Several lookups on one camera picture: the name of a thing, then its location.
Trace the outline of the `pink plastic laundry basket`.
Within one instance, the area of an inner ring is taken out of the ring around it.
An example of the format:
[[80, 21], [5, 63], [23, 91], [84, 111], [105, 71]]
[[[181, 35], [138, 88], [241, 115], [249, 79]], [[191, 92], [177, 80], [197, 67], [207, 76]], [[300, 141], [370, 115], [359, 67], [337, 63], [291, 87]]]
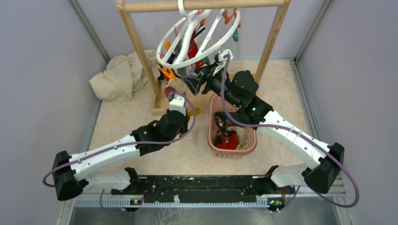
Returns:
[[239, 159], [257, 147], [256, 131], [232, 123], [226, 116], [221, 97], [214, 94], [209, 102], [207, 142], [219, 158]]

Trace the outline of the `mustard yellow sock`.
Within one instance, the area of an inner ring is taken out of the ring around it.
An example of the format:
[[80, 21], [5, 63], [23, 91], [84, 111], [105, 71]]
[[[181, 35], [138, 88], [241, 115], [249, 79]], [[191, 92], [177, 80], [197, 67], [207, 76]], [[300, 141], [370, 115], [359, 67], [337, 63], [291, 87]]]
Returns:
[[200, 107], [195, 107], [193, 110], [190, 110], [187, 113], [188, 117], [198, 116], [198, 115], [200, 115]]

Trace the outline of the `beige maroon striped sock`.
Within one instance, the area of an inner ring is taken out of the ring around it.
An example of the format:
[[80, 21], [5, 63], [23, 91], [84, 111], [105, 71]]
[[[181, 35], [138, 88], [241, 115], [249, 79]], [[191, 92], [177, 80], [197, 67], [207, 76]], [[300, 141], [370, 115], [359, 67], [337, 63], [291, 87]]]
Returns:
[[171, 92], [178, 92], [185, 95], [187, 92], [187, 85], [181, 79], [170, 78], [164, 92], [168, 99], [171, 99]]

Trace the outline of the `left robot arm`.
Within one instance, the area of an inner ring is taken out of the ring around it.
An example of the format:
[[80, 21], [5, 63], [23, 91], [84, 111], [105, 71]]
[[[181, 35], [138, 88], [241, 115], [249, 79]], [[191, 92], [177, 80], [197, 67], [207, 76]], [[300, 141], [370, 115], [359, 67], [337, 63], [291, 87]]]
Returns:
[[178, 135], [190, 132], [190, 117], [186, 110], [167, 110], [159, 119], [133, 130], [130, 134], [103, 147], [83, 153], [58, 152], [52, 170], [43, 178], [52, 176], [51, 185], [59, 201], [73, 199], [83, 192], [94, 189], [111, 189], [114, 194], [135, 194], [141, 182], [134, 168], [127, 167], [117, 172], [103, 172], [113, 163], [124, 159], [137, 158], [161, 150], [179, 141]]

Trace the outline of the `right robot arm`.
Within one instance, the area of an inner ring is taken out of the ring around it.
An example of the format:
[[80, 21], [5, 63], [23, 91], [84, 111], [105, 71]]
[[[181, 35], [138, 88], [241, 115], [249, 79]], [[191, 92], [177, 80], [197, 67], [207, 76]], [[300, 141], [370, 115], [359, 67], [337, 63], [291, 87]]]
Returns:
[[213, 91], [221, 97], [223, 107], [230, 104], [237, 108], [226, 114], [231, 122], [274, 138], [303, 160], [300, 165], [271, 167], [264, 178], [268, 192], [277, 193], [290, 185], [306, 185], [322, 194], [329, 192], [342, 169], [344, 147], [322, 142], [283, 118], [256, 95], [259, 85], [250, 71], [239, 71], [230, 80], [226, 67], [215, 63], [192, 71], [179, 69], [178, 73], [193, 94], [204, 86], [203, 94]]

